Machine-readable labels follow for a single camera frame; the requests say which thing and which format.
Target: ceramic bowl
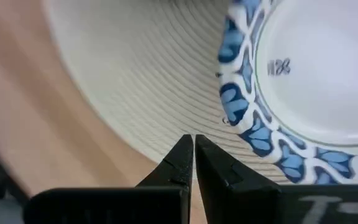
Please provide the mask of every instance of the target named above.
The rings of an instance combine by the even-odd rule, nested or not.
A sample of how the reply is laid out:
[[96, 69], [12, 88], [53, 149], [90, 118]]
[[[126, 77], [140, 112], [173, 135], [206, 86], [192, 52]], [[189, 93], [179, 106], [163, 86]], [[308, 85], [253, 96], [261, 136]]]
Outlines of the ceramic bowl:
[[254, 153], [293, 183], [358, 184], [358, 1], [234, 1], [218, 60]]

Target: blue decorative border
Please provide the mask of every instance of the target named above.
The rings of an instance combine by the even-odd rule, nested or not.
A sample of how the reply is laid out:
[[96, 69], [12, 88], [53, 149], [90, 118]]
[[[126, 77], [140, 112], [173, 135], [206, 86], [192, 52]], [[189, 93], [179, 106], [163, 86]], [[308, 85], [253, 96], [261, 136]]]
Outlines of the blue decorative border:
[[269, 158], [294, 183], [358, 184], [358, 155], [314, 146], [275, 126], [255, 87], [255, 48], [274, 5], [274, 0], [234, 0], [229, 12], [236, 13], [226, 17], [217, 77], [227, 119], [258, 156]]

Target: wooden surface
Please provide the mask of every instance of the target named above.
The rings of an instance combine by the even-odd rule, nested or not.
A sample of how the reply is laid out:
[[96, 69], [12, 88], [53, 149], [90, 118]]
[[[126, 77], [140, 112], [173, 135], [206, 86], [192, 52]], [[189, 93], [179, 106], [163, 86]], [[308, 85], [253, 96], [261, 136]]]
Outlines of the wooden surface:
[[[36, 0], [0, 0], [0, 160], [29, 195], [131, 187], [156, 166], [114, 134], [75, 88]], [[191, 223], [205, 223], [197, 183]]]

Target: blue pattern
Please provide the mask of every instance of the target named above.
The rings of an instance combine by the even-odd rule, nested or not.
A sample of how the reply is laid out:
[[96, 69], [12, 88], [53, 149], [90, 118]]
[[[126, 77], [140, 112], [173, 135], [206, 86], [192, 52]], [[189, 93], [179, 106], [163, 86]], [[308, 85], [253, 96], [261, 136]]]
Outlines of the blue pattern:
[[344, 152], [328, 151], [325, 149], [317, 148], [316, 158], [326, 161], [331, 167], [336, 169], [346, 178], [352, 177], [350, 169], [350, 160], [354, 156], [346, 154]]
[[234, 21], [227, 17], [223, 42], [218, 55], [219, 62], [229, 63], [233, 61], [240, 53], [244, 38], [245, 35], [240, 32]]
[[247, 25], [249, 26], [254, 18], [255, 11], [260, 5], [260, 0], [234, 0], [234, 3], [242, 4], [247, 11]]
[[247, 47], [244, 52], [244, 60], [242, 62], [241, 68], [240, 68], [240, 73], [241, 73], [242, 77], [244, 78], [244, 82], [246, 83], [246, 90], [248, 93], [252, 92], [251, 75], [253, 72], [254, 72], [254, 70], [252, 69], [251, 63], [249, 61], [249, 49]]
[[338, 184], [338, 182], [334, 179], [334, 177], [332, 177], [322, 167], [315, 167], [314, 171], [316, 172], [317, 175], [317, 179], [314, 184], [319, 184], [319, 185]]
[[296, 144], [296, 146], [299, 147], [299, 149], [306, 149], [306, 143], [304, 141], [302, 141], [300, 138], [295, 137], [294, 135], [290, 134], [288, 131], [279, 128], [278, 129], [279, 132], [283, 133], [284, 135], [286, 135], [289, 139], [291, 139], [291, 141]]
[[290, 146], [283, 140], [278, 142], [283, 156], [275, 163], [292, 182], [298, 183], [305, 176], [304, 158], [293, 153]]
[[[253, 151], [258, 156], [269, 156], [273, 150], [282, 151], [282, 157], [273, 158], [273, 156], [270, 156], [269, 158], [274, 160], [275, 165], [279, 167], [285, 176], [294, 183], [304, 181], [306, 175], [305, 158], [297, 154], [295, 149], [313, 151], [309, 154], [314, 153], [314, 150], [316, 150], [316, 154], [314, 156], [315, 159], [319, 159], [321, 162], [329, 165], [344, 178], [349, 180], [354, 178], [355, 174], [358, 175], [358, 170], [354, 170], [353, 167], [351, 167], [351, 160], [358, 155], [354, 156], [344, 152], [309, 146], [308, 141], [295, 136], [291, 131], [287, 131], [280, 126], [278, 129], [269, 128], [273, 120], [273, 116], [267, 105], [264, 104], [263, 99], [260, 97], [258, 89], [256, 88], [257, 86], [255, 83], [251, 82], [253, 79], [252, 76], [255, 75], [255, 65], [251, 64], [251, 62], [255, 59], [257, 39], [267, 15], [264, 10], [257, 12], [259, 11], [258, 8], [260, 7], [262, 0], [233, 1], [234, 7], [238, 7], [239, 13], [243, 13], [243, 15], [234, 18], [226, 18], [226, 27], [224, 30], [223, 42], [219, 50], [218, 60], [221, 65], [224, 66], [224, 71], [227, 73], [216, 74], [217, 77], [225, 75], [225, 78], [220, 78], [221, 82], [225, 82], [220, 89], [220, 96], [230, 125], [238, 126], [240, 129], [248, 128], [246, 131], [239, 134], [239, 136], [252, 146]], [[266, 0], [266, 3], [270, 4], [275, 4], [276, 2], [277, 1], [274, 0]], [[245, 19], [243, 21], [233, 21], [233, 19], [243, 19], [244, 16]], [[253, 22], [253, 29], [250, 30], [250, 25]], [[239, 30], [237, 26], [237, 24], [240, 23], [246, 23], [247, 27], [245, 27], [245, 29], [247, 28], [248, 31], [245, 33], [249, 34], [250, 43], [244, 43], [244, 40], [246, 39], [245, 33], [242, 30]], [[240, 59], [240, 56], [242, 56], [239, 55], [241, 47], [245, 49], [245, 52], [240, 69], [238, 69], [237, 64], [235, 64], [235, 66], [231, 67], [232, 70], [228, 71], [228, 63], [234, 61], [236, 58]], [[244, 82], [238, 79], [230, 79], [231, 75], [242, 75]], [[239, 85], [244, 85], [244, 83], [246, 90], [241, 92]], [[248, 102], [245, 99], [245, 96], [248, 95], [250, 98], [254, 95], [255, 100]], [[253, 111], [252, 119], [240, 123], [243, 119], [245, 119], [244, 115], [250, 107], [249, 104], [252, 104], [252, 107], [259, 107], [260, 112], [259, 110]], [[278, 149], [273, 147], [272, 132], [280, 132], [287, 137], [278, 140]], [[314, 184], [340, 184], [339, 181], [342, 180], [342, 177], [340, 179], [336, 179], [337, 175], [331, 175], [329, 171], [322, 167], [316, 166], [311, 167], [311, 169], [313, 169], [316, 174], [316, 181]]]
[[240, 138], [247, 141], [253, 148], [254, 152], [260, 156], [265, 157], [269, 155], [273, 146], [270, 140], [272, 130], [270, 130], [261, 120], [258, 112], [254, 112], [254, 124], [250, 129], [240, 134]]
[[237, 125], [244, 117], [249, 104], [241, 94], [239, 86], [234, 83], [222, 86], [221, 100], [230, 125]]
[[259, 108], [262, 111], [262, 113], [264, 114], [265, 118], [269, 122], [272, 122], [272, 115], [270, 115], [270, 113], [267, 111], [267, 109], [266, 109], [265, 105], [262, 103], [262, 100], [260, 99], [260, 96], [258, 93], [256, 94], [255, 103], [259, 106]]

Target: concentric grooves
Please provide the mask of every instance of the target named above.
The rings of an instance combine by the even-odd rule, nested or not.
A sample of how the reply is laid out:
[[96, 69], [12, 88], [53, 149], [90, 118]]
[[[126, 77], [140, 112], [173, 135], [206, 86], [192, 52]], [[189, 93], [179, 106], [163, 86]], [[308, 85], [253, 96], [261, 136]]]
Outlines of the concentric grooves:
[[182, 134], [205, 134], [277, 182], [286, 178], [222, 124], [216, 60], [229, 1], [51, 0], [67, 69], [90, 105], [159, 162]]

